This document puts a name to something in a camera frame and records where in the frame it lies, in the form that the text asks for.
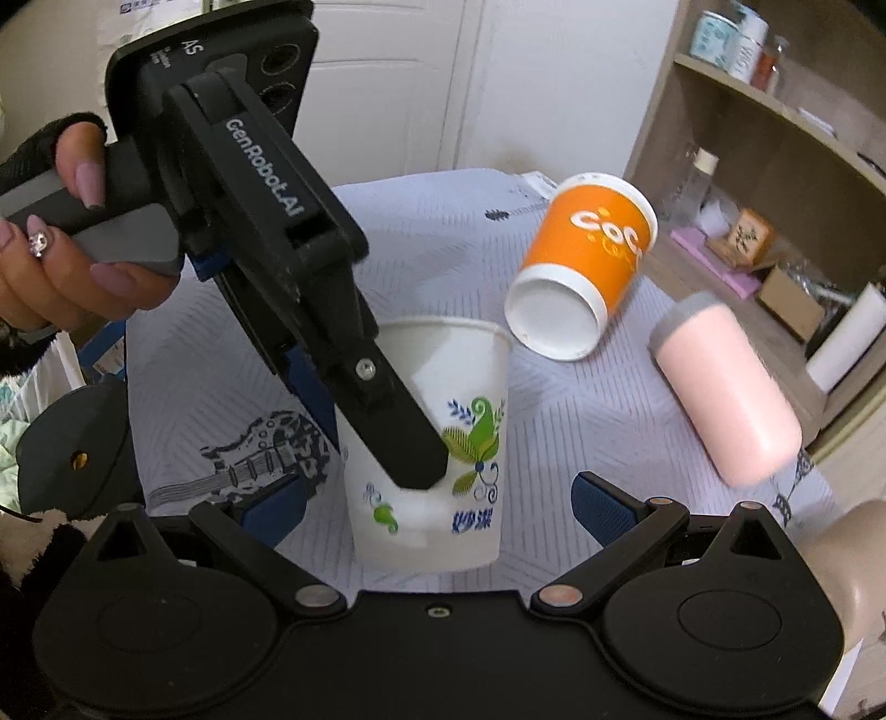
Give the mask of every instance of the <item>camera lens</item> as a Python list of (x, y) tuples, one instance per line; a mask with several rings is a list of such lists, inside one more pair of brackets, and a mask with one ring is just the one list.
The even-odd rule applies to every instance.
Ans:
[(277, 45), (261, 59), (261, 72), (265, 75), (285, 73), (299, 61), (301, 48), (298, 45)]
[(259, 97), (274, 115), (281, 113), (292, 104), (298, 92), (291, 82), (279, 82), (263, 90)]

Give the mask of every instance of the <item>hand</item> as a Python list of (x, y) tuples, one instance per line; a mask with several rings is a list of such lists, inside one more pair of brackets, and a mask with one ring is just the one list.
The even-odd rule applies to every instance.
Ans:
[[(77, 122), (58, 137), (56, 169), (86, 207), (105, 202), (104, 157), (104, 132), (92, 122)], [(63, 231), (48, 228), (36, 215), (24, 230), (0, 218), (0, 317), (18, 330), (53, 324), (72, 331), (92, 314), (123, 320), (137, 309), (156, 308), (178, 282), (127, 262), (93, 263)], [(38, 231), (50, 241), (40, 260), (27, 243)]]

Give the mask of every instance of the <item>pink fingernail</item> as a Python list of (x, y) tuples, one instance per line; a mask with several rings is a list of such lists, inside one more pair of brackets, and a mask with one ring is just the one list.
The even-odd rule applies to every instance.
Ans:
[(89, 267), (89, 274), (98, 286), (103, 287), (111, 295), (126, 298), (136, 291), (136, 281), (132, 276), (113, 265), (97, 262)]
[(46, 223), (36, 215), (31, 215), (27, 219), (25, 229), (27, 230), (27, 235), (29, 237), (31, 235), (35, 235), (37, 232), (45, 232), (47, 234), (49, 233), (49, 228), (46, 227)]
[(74, 173), (77, 191), (89, 210), (105, 206), (105, 168), (97, 162), (82, 162)]
[(3, 250), (12, 240), (12, 226), (0, 218), (0, 250)]

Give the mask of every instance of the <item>cup rim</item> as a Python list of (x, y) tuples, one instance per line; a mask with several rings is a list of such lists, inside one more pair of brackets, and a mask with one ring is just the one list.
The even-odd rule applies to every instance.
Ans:
[(398, 327), (403, 325), (451, 325), (453, 327), (465, 327), (472, 330), (485, 330), (488, 333), (498, 336), (508, 343), (508, 350), (514, 348), (514, 339), (510, 333), (506, 331), (498, 323), (489, 320), (475, 320), (472, 317), (450, 317), (448, 315), (410, 315), (407, 317), (398, 317), (396, 320), (388, 320), (378, 324), (379, 331), (388, 327)]
[[(539, 343), (530, 332), (530, 328), (522, 325), (520, 320), (522, 303), (517, 301), (517, 291), (539, 281), (553, 282), (571, 290), (584, 301), (587, 310), (594, 317), (597, 323), (596, 335), (593, 338), (589, 338), (589, 342), (585, 343), (581, 350), (571, 353), (563, 352), (556, 346)], [(606, 302), (594, 283), (577, 270), (552, 262), (540, 262), (530, 265), (517, 273), (517, 277), (514, 278), (514, 282), (511, 283), (510, 290), (508, 290), (508, 297), (505, 299), (504, 314), (508, 320), (511, 332), (532, 352), (546, 357), (548, 360), (567, 363), (578, 362), (593, 353), (600, 344), (606, 326), (610, 321)]]

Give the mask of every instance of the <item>wooden shelf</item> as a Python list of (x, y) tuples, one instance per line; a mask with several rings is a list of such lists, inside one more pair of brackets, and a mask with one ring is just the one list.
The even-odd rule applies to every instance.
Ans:
[(709, 290), (735, 313), (769, 372), (794, 407), (803, 427), (804, 446), (821, 430), (827, 396), (806, 372), (803, 346), (754, 298), (740, 300), (698, 264), (662, 229), (655, 248), (643, 260), (643, 271), (674, 300)]
[(718, 67), (702, 62), (702, 60), (692, 58), (689, 55), (676, 55), (674, 58), (674, 64), (702, 75), (712, 82), (717, 83), (724, 90), (728, 90), (735, 95), (747, 98), (749, 101), (776, 115), (789, 125), (792, 125), (800, 132), (805, 133), (809, 138), (817, 142), (819, 145), (822, 145), (824, 149), (833, 153), (837, 158), (855, 170), (875, 187), (884, 198), (886, 198), (886, 178), (881, 176), (880, 173), (864, 162), (850, 147), (847, 147), (835, 137), (831, 137), (824, 130), (804, 120), (800, 113), (793, 107), (785, 105), (761, 90), (752, 88), (746, 82), (736, 80)]

